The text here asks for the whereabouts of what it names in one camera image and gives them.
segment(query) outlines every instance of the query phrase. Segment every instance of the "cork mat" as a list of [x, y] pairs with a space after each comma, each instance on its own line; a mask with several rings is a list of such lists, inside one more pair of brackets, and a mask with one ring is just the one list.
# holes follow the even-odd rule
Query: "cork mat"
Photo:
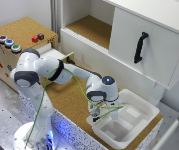
[[[44, 34], [43, 40], [32, 42], [32, 37], [39, 33]], [[34, 47], [57, 34], [29, 17], [25, 17], [0, 27], [0, 36], [6, 35], [8, 39], [14, 40], [15, 44], [21, 46], [22, 50]]]
[[112, 26], [92, 16], [87, 16], [66, 26], [70, 30], [109, 49]]
[[[83, 87], [83, 90], [86, 91], [85, 81], [79, 78], [79, 82]], [[61, 85], [52, 83], [47, 87], [46, 91], [53, 103], [53, 106], [58, 111], [68, 117], [72, 122], [82, 128], [109, 150], [114, 150], [97, 137], [94, 134], [92, 127], [86, 122], [86, 118], [89, 116], [88, 103], [74, 79], [71, 79], [68, 83]], [[162, 118], [162, 115], [159, 114], [125, 150], [136, 149]]]

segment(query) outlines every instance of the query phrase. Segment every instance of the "white robotic arm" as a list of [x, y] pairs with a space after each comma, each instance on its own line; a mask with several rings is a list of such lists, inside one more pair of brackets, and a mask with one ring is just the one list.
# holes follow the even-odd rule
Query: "white robotic arm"
[[[40, 107], [40, 102], [43, 97], [43, 88], [38, 84], [39, 77], [48, 78], [50, 72], [57, 68], [49, 77], [49, 80], [64, 84], [67, 83], [74, 74], [86, 82], [86, 95], [88, 99], [94, 103], [104, 101], [108, 107], [118, 107], [118, 89], [115, 80], [112, 77], [101, 77], [98, 73], [90, 72], [72, 64], [64, 64], [62, 61], [54, 59], [49, 56], [40, 57], [38, 51], [34, 49], [26, 49], [22, 52], [17, 66], [11, 72], [11, 79], [13, 80], [18, 91], [32, 102], [35, 112]], [[45, 139], [52, 130], [51, 116], [54, 112], [52, 103], [47, 95], [44, 93], [44, 98], [41, 105], [40, 112], [29, 139], [28, 146], [32, 149], [37, 149], [37, 144]], [[93, 117], [99, 115], [99, 107], [89, 103], [89, 111]], [[117, 120], [118, 111], [111, 112], [113, 120]], [[25, 142], [30, 135], [30, 131], [24, 138]]]

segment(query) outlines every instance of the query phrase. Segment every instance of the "white tray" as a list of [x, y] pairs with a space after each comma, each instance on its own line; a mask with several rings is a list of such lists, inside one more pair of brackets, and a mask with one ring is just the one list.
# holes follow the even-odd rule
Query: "white tray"
[[159, 109], [129, 90], [119, 92], [119, 119], [113, 121], [110, 115], [95, 123], [89, 116], [86, 121], [94, 133], [115, 149], [126, 148], [140, 132], [158, 115]]

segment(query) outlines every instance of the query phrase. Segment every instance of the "green wire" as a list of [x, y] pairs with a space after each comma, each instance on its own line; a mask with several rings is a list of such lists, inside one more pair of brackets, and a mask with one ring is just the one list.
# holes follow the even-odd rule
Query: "green wire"
[[[38, 115], [39, 115], [39, 112], [40, 112], [40, 109], [41, 109], [41, 106], [42, 106], [42, 102], [43, 102], [43, 99], [44, 99], [44, 93], [45, 93], [45, 90], [46, 90], [46, 87], [47, 87], [47, 81], [48, 81], [49, 77], [51, 76], [51, 74], [52, 74], [56, 69], [58, 69], [58, 67], [57, 67], [57, 68], [54, 68], [54, 69], [49, 73], [49, 75], [48, 75], [48, 77], [47, 77], [47, 79], [46, 79], [46, 81], [45, 81], [45, 85], [44, 85], [44, 90], [43, 90], [43, 93], [42, 93], [42, 99], [41, 99], [41, 102], [40, 102], [40, 106], [39, 106], [39, 108], [38, 108], [38, 111], [37, 111], [37, 114], [36, 114], [36, 118], [35, 118], [33, 127], [32, 127], [32, 129], [31, 129], [31, 132], [30, 132], [29, 137], [28, 137], [28, 139], [27, 139], [25, 149], [26, 149], [26, 147], [27, 147], [27, 144], [28, 144], [28, 142], [29, 142], [29, 139], [30, 139], [30, 137], [31, 137], [31, 134], [32, 134], [32, 132], [33, 132], [33, 129], [34, 129], [34, 127], [35, 127], [36, 120], [37, 120], [37, 118], [38, 118]], [[113, 112], [113, 111], [115, 111], [115, 110], [118, 110], [118, 109], [120, 109], [120, 108], [123, 108], [123, 106], [119, 106], [119, 107], [105, 107], [105, 106], [100, 106], [100, 105], [98, 105], [98, 104], [93, 103], [93, 102], [92, 102], [91, 100], [89, 100], [88, 97], [86, 96], [86, 94], [85, 94], [85, 92], [83, 91], [83, 88], [82, 88], [82, 86], [80, 85], [79, 80], [77, 79], [77, 77], [76, 77], [70, 70], [68, 70], [68, 69], [65, 69], [65, 70], [67, 70], [67, 71], [75, 78], [76, 82], [77, 82], [78, 85], [79, 85], [79, 88], [81, 89], [81, 92], [83, 93], [83, 95], [85, 96], [85, 98], [86, 98], [91, 104], [93, 104], [94, 106], [97, 106], [97, 107], [101, 107], [101, 108], [113, 109], [113, 110], [111, 110], [111, 111], [109, 111], [109, 112], [107, 112], [107, 113], [101, 115], [100, 117], [104, 117], [104, 116], [108, 115], [109, 113], [111, 113], [111, 112]]]

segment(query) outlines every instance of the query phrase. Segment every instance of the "cabinet handle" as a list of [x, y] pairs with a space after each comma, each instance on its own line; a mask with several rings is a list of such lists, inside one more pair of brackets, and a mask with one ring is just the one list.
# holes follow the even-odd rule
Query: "cabinet handle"
[[140, 37], [139, 41], [138, 41], [138, 45], [137, 45], [137, 49], [136, 49], [136, 54], [134, 57], [134, 63], [137, 64], [138, 62], [140, 62], [142, 60], [142, 57], [140, 57], [140, 53], [142, 50], [142, 46], [143, 46], [143, 40], [146, 39], [149, 35], [145, 32], [142, 32], [142, 36]]

